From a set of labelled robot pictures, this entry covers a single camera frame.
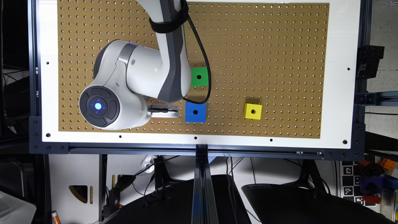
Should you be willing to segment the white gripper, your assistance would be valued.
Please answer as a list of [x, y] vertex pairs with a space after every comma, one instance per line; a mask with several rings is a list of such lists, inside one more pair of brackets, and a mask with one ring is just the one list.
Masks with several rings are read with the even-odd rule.
[[179, 107], [155, 98], [145, 97], [147, 100], [148, 115], [152, 118], [177, 118]]

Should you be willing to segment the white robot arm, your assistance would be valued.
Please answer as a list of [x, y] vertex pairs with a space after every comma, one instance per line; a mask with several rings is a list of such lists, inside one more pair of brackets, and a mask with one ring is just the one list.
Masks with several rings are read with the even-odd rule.
[[186, 1], [139, 1], [155, 32], [157, 50], [114, 40], [98, 54], [93, 82], [81, 93], [79, 109], [88, 123], [105, 130], [145, 125], [153, 113], [150, 98], [167, 105], [183, 99], [192, 82], [185, 45]]

